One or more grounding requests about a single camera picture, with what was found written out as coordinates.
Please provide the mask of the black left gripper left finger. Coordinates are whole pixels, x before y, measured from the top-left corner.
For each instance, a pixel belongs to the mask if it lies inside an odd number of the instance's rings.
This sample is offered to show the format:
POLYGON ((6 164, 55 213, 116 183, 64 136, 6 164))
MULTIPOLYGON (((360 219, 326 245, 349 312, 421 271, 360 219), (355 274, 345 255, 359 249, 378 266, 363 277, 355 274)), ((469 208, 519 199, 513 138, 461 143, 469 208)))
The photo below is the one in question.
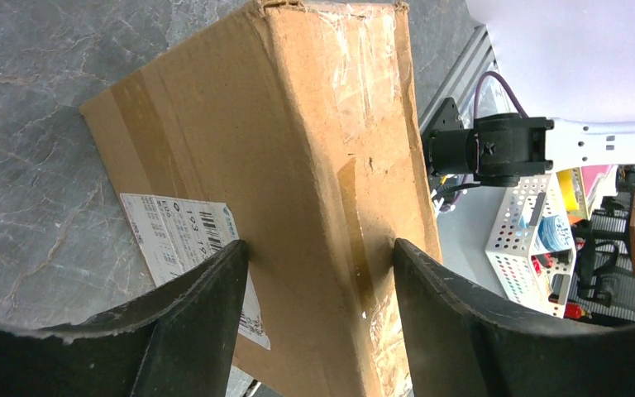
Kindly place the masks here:
POLYGON ((0 396, 223 396, 247 276, 234 241, 82 323, 0 323, 0 396))

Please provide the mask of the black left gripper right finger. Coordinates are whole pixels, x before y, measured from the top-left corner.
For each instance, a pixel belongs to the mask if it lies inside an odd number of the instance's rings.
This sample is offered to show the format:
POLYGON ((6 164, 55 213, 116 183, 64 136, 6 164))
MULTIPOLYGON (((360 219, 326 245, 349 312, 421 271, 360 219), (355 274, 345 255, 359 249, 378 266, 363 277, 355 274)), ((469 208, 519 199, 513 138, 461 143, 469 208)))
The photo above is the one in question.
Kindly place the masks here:
POLYGON ((635 325, 606 328, 523 307, 412 242, 394 284, 417 396, 635 396, 635 325))

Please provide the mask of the brown cardboard box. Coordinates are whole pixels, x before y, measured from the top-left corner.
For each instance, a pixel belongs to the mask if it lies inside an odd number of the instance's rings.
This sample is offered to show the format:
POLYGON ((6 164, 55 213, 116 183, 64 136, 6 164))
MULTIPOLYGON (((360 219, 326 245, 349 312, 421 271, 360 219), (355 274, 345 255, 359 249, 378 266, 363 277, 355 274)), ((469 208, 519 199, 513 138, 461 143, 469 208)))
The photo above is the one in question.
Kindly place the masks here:
POLYGON ((285 396, 412 390, 392 251, 440 244, 405 3, 250 1, 80 111, 156 284, 246 242, 237 367, 285 396))

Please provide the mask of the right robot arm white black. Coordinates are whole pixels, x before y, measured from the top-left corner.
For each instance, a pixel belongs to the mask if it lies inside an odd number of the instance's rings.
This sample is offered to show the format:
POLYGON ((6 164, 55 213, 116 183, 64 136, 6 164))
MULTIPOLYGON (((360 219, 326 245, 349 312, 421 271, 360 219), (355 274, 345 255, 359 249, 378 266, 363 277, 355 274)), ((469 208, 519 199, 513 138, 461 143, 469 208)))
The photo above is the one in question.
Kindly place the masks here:
POLYGON ((430 124, 423 154, 431 175, 472 175, 475 185, 514 187, 522 177, 582 166, 635 165, 635 122, 576 122, 500 113, 470 129, 430 124))

